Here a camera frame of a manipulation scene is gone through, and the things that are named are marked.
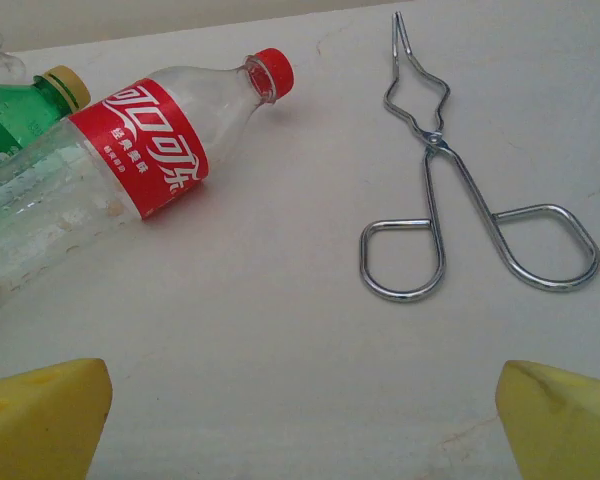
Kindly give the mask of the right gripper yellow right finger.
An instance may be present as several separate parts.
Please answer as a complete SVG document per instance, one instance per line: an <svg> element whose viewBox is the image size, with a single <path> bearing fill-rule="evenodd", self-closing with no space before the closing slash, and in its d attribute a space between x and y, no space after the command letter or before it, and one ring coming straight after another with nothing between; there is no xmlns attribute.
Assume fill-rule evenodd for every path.
<svg viewBox="0 0 600 480"><path fill-rule="evenodd" d="M495 402L524 479L600 479L600 380L509 360Z"/></svg>

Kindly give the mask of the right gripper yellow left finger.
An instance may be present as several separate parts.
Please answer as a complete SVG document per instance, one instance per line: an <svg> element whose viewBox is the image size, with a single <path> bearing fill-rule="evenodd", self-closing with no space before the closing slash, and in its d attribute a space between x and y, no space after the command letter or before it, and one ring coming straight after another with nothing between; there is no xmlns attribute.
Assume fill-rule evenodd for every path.
<svg viewBox="0 0 600 480"><path fill-rule="evenodd" d="M99 358L1 378L0 479L84 479L112 398Z"/></svg>

